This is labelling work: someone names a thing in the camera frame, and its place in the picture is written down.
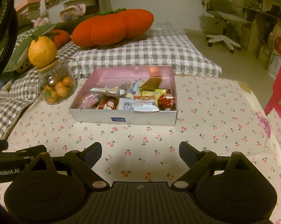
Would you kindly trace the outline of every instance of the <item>pink wrapped snack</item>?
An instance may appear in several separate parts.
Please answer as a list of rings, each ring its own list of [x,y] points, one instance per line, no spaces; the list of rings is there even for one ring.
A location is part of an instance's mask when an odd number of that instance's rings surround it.
[[[99,102],[98,96],[96,94],[87,93],[83,96],[80,101],[79,109],[90,109],[96,103]]]

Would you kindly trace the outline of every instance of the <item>orange plush pillow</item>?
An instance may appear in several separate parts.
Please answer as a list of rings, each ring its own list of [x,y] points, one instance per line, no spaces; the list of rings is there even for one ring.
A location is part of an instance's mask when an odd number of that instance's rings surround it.
[[[53,40],[57,49],[60,49],[62,46],[69,42],[70,35],[68,32],[60,29],[54,30],[52,32],[57,34],[54,36]]]
[[[145,33],[153,21],[153,14],[147,10],[118,9],[81,22],[72,33],[72,41],[80,47],[112,45]]]

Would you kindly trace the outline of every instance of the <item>glass jar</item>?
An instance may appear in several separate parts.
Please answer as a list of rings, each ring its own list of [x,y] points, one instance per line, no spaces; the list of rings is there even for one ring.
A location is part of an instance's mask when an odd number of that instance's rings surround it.
[[[81,67],[75,76],[71,71],[60,63],[56,58],[54,62],[43,68],[37,68],[38,72],[38,90],[47,104],[56,105],[69,98],[76,89],[75,79],[78,79],[81,73]]]

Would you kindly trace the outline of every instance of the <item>chair base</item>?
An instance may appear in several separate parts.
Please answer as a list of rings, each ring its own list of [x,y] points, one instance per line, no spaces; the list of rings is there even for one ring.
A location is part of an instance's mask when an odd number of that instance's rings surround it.
[[[239,45],[238,43],[231,40],[229,37],[225,35],[207,35],[206,40],[208,40],[209,47],[212,47],[213,43],[215,42],[223,41],[228,46],[231,53],[234,53],[234,46],[237,47],[238,50],[241,50],[241,45]]]

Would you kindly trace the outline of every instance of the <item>checkered blanket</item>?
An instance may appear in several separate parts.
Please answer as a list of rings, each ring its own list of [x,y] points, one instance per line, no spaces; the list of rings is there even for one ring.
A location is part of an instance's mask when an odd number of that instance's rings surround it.
[[[83,50],[72,42],[57,53],[60,61],[75,59],[81,65],[81,77],[88,78],[96,68],[134,65],[172,65],[177,75],[219,77],[221,68],[206,59],[183,30],[168,24],[153,26],[142,37],[122,41],[116,46]],[[75,75],[79,68],[67,65]],[[0,90],[0,139],[6,139],[22,111],[38,98],[38,74],[35,68],[17,79],[9,92]]]

